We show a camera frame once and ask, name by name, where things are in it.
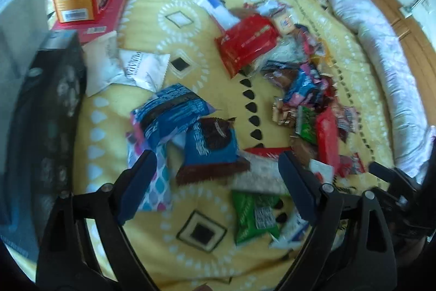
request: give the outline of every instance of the wooden headboard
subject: wooden headboard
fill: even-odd
[[[403,47],[430,125],[436,125],[436,52],[418,22],[399,11],[398,0],[372,0],[383,12]]]

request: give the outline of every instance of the white packet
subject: white packet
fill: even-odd
[[[207,11],[224,30],[230,29],[241,21],[228,11],[220,0],[199,0],[197,4]]]
[[[119,56],[123,61],[126,77],[134,81],[133,85],[153,93],[160,91],[169,64],[169,54],[156,55],[120,49]]]
[[[84,61],[87,67],[86,95],[97,94],[114,83],[114,78],[124,76],[118,57],[116,31],[109,32],[83,46]]]
[[[118,50],[116,31],[85,44],[83,50],[87,66],[88,97],[110,84],[138,86],[154,93],[162,88],[169,54]],[[129,68],[127,76],[124,68]]]

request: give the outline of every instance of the red plastic packaging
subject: red plastic packaging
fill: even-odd
[[[340,166],[336,117],[329,106],[315,120],[318,140],[318,160],[331,165],[338,173]]]
[[[255,154],[257,156],[261,156],[264,158],[270,159],[278,159],[278,156],[283,152],[292,150],[291,147],[283,147],[283,148],[247,148],[246,152]]]
[[[242,19],[215,41],[221,60],[233,78],[257,57],[277,45],[279,34],[268,18],[254,14]]]

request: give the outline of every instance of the white label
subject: white label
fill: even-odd
[[[75,22],[79,20],[88,20],[88,9],[73,9],[62,12],[62,17],[66,22]]]
[[[98,26],[97,28],[88,28],[87,34],[99,34],[106,31],[106,26]]]

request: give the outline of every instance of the bed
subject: bed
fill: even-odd
[[[232,8],[266,0],[221,1]],[[340,100],[360,112],[358,133],[351,135],[347,144],[341,143],[341,153],[357,151],[365,165],[375,160],[387,167],[394,166],[392,123],[383,84],[356,33],[337,19],[328,0],[281,1],[292,5],[302,24],[325,39],[334,58],[329,71],[338,83]],[[118,29],[119,47],[170,53],[170,61],[181,58],[186,63],[184,69],[170,63],[164,86],[180,82],[219,109],[216,116],[236,117],[235,130],[241,149],[288,146],[288,131],[271,120],[273,96],[281,95],[280,91],[261,77],[248,79],[238,74],[230,80],[214,45],[219,29],[196,2],[129,0]],[[52,25],[55,21],[52,0],[47,0],[47,8]],[[179,23],[168,20],[173,14],[178,15]],[[75,194],[95,191],[103,183],[114,182],[126,169],[129,113],[150,95],[140,88],[111,85],[84,100],[75,143]],[[175,174],[182,153],[171,144],[167,149],[169,170]],[[375,185],[386,187],[369,173],[337,179],[335,184],[357,194]],[[136,254],[162,290],[192,290],[203,283],[214,291],[267,290],[275,287],[292,265],[298,251],[269,249],[269,236],[249,245],[235,246],[236,216],[230,190],[207,182],[182,188],[172,184],[171,192],[172,210],[137,212],[125,225]],[[285,199],[285,207],[291,209],[290,199]],[[211,253],[177,239],[195,211],[227,230]],[[92,221],[89,229],[102,270],[113,277]],[[35,266],[13,254],[28,275],[34,277]]]

